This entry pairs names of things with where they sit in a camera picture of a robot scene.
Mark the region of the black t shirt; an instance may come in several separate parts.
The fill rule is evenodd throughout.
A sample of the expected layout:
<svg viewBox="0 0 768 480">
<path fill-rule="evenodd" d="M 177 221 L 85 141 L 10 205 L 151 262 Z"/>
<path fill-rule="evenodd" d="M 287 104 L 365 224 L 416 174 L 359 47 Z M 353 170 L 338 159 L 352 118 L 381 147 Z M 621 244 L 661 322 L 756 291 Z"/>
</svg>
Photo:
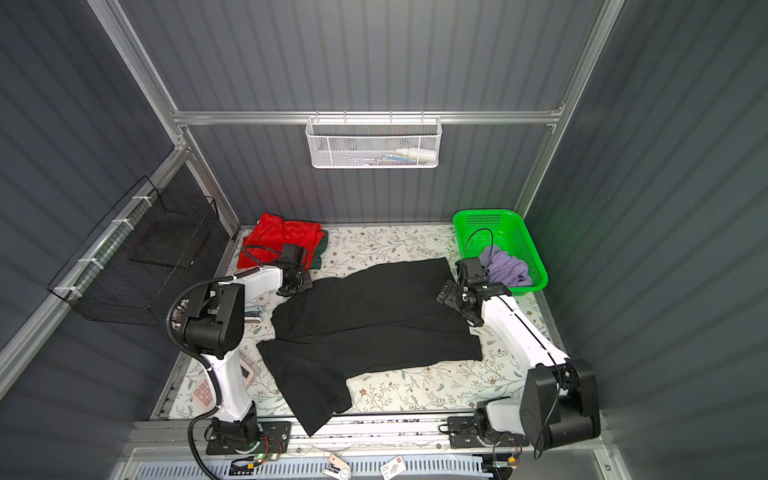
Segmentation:
<svg viewBox="0 0 768 480">
<path fill-rule="evenodd" d="M 317 280 L 274 309 L 274 336 L 257 349 L 308 435 L 351 408 L 350 378 L 482 360 L 466 320 L 437 300 L 452 278 L 445 258 L 378 264 Z"/>
</svg>

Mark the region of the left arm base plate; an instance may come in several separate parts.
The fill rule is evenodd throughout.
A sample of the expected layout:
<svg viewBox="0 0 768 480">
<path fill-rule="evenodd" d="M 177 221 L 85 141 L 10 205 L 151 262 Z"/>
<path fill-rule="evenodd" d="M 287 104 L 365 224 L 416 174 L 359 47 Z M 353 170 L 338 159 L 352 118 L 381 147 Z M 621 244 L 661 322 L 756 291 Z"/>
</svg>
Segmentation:
<svg viewBox="0 0 768 480">
<path fill-rule="evenodd" d="M 281 455 L 291 433 L 290 422 L 222 422 L 216 418 L 206 429 L 207 455 Z"/>
</svg>

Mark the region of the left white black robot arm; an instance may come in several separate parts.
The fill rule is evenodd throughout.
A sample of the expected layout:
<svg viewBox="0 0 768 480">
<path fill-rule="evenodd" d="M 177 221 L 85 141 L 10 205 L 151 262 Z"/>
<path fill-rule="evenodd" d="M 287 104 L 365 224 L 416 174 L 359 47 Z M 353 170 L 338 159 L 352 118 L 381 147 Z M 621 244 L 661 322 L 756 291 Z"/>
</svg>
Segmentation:
<svg viewBox="0 0 768 480">
<path fill-rule="evenodd" d="M 285 244 L 277 258 L 227 276 L 198 281 L 173 300 L 165 318 L 171 341 L 201 364 L 213 389 L 215 438 L 256 443 L 261 438 L 256 407 L 247 394 L 239 344 L 244 336 L 245 300 L 276 293 L 289 297 L 312 286 L 306 248 Z"/>
</svg>

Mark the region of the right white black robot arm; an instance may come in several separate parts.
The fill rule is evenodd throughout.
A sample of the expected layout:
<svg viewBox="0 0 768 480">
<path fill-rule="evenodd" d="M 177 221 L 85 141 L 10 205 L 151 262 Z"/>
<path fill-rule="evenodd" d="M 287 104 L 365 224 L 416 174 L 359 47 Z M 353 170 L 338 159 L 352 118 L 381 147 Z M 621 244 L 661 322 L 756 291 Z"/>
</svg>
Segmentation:
<svg viewBox="0 0 768 480">
<path fill-rule="evenodd" d="M 495 447 L 526 440 L 537 453 L 592 440 L 602 433 L 597 379 L 592 366 L 571 358 L 548 340 L 523 313 L 502 283 L 477 257 L 457 262 L 458 280 L 448 281 L 438 301 L 462 314 L 474 327 L 487 326 L 526 369 L 520 398 L 484 401 L 473 424 L 451 427 L 462 437 Z"/>
</svg>

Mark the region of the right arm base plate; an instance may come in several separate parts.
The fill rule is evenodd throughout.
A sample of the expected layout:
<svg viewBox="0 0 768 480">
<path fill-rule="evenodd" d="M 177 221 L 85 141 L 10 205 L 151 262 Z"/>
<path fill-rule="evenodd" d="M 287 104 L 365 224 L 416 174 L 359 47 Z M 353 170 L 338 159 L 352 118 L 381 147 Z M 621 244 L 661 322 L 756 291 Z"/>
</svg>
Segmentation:
<svg viewBox="0 0 768 480">
<path fill-rule="evenodd" d="M 525 435 L 493 430 L 484 418 L 470 416 L 450 416 L 438 426 L 438 432 L 448 437 L 452 449 L 516 449 L 530 445 Z"/>
</svg>

